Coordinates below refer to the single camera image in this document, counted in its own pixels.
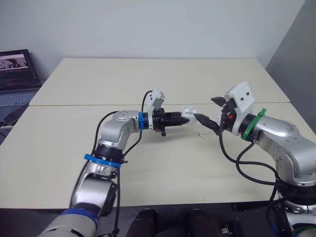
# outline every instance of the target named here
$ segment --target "blue ring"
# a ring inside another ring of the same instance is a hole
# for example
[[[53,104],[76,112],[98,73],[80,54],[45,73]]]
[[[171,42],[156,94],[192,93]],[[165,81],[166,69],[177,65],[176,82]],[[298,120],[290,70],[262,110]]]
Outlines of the blue ring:
[[[93,162],[98,163],[98,164],[105,164],[105,165],[113,166],[113,167],[116,167],[116,168],[120,168],[120,166],[121,166],[120,163],[99,159],[99,158],[93,157],[93,156],[91,156],[89,154],[85,154],[84,158],[86,160],[90,160],[90,161],[93,161]]]
[[[145,129],[145,120],[144,120],[142,112],[138,112],[138,122],[139,122],[140,130],[144,130]]]
[[[93,223],[95,224],[95,228],[98,228],[99,217],[96,213],[94,213],[92,211],[88,211],[84,208],[69,208],[69,209],[65,210],[63,213],[61,213],[60,215],[62,216],[62,215],[69,215],[69,214],[86,216],[93,221]]]

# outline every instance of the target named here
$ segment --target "laptop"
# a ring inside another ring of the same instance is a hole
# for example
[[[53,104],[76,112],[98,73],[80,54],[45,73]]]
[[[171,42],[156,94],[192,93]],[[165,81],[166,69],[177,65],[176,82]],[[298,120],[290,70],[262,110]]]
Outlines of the laptop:
[[[0,109],[29,103],[40,87],[27,49],[0,52]]]

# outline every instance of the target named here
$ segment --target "table surface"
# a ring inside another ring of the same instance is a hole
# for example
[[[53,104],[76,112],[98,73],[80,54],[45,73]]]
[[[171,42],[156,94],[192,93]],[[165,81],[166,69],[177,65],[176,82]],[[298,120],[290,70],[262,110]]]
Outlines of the table surface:
[[[215,118],[216,105],[196,105],[200,113]],[[166,105],[178,111],[180,105]],[[254,113],[291,120],[308,139],[316,136],[290,103],[259,103]],[[67,208],[92,148],[99,119],[114,110],[139,110],[139,106],[33,106],[29,107],[0,146],[0,208]],[[203,131],[206,138],[198,136]],[[121,204],[153,205],[267,200],[270,186],[240,176],[223,156],[218,137],[195,124],[168,128],[167,136],[144,131],[143,138],[121,170]],[[138,137],[132,134],[127,147]],[[228,153],[236,157],[247,142],[225,132]],[[273,159],[255,146],[243,158],[274,165]],[[242,168],[247,174],[273,180],[262,167]]]
[[[66,58],[30,105],[139,105],[153,87],[165,93],[165,104],[209,104],[242,81],[249,83],[257,103],[289,102],[252,58]]]

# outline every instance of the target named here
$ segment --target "silver robotic arm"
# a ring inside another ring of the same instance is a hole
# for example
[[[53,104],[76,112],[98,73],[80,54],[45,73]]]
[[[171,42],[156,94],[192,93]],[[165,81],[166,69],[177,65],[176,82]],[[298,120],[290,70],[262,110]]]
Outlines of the silver robotic arm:
[[[287,237],[295,229],[315,227],[316,144],[304,138],[295,125],[265,116],[265,109],[253,115],[254,98],[247,82],[234,86],[225,98],[212,100],[223,107],[221,121],[225,130],[258,144],[275,161],[280,178],[276,187],[282,199],[271,208],[279,236]],[[221,126],[208,117],[201,114],[195,117],[217,135],[222,132]]]
[[[163,102],[164,94],[154,89],[148,101],[147,113],[118,111],[101,126],[96,147],[84,157],[87,162],[73,190],[70,208],[58,216],[40,237],[96,236],[99,217],[112,211],[118,189],[112,180],[125,163],[123,150],[130,134],[149,129],[160,131],[165,136],[165,127],[195,120],[187,107],[182,113],[166,113],[161,108]]]

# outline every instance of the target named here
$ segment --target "laptop screen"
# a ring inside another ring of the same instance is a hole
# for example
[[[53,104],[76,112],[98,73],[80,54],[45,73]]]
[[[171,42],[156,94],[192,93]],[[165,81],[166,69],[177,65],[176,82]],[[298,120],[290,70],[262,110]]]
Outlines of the laptop screen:
[[[41,87],[27,49],[0,52],[0,93]]]

